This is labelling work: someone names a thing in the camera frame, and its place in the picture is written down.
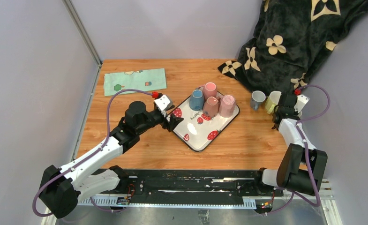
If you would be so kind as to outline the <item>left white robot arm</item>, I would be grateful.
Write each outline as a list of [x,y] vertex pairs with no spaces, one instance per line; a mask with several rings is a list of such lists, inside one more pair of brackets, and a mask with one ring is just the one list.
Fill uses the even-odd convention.
[[132,102],[118,125],[99,145],[60,168],[54,165],[47,167],[35,199],[45,204],[50,210],[49,215],[64,218],[79,202],[98,193],[107,190],[125,193],[129,182],[120,167],[113,166],[98,175],[94,172],[136,145],[140,135],[147,130],[160,125],[169,132],[173,131],[184,120],[174,113],[166,113],[173,107],[172,103],[155,100],[154,109],[149,112],[144,102]]

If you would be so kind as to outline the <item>grey-blue small mug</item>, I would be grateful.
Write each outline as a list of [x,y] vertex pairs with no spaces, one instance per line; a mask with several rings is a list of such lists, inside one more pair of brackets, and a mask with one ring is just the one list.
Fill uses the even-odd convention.
[[256,111],[265,100],[266,95],[262,91],[253,91],[251,94],[250,107]]

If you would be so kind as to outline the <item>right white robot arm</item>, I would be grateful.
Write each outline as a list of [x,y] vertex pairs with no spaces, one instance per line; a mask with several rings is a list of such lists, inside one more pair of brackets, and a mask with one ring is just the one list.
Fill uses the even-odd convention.
[[268,101],[277,100],[272,109],[273,129],[284,138],[287,151],[278,169],[260,168],[253,182],[257,195],[266,195],[275,187],[316,196],[323,180],[328,156],[318,150],[303,133],[299,110],[295,108],[298,96],[274,91]]

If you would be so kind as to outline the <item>yellow-green faceted mug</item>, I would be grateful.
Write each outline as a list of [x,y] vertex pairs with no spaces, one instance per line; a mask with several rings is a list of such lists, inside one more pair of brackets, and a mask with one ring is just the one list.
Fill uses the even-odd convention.
[[281,94],[282,94],[281,91],[276,90],[276,91],[272,91],[267,97],[264,107],[268,114],[273,113],[275,106],[277,106],[279,103]]

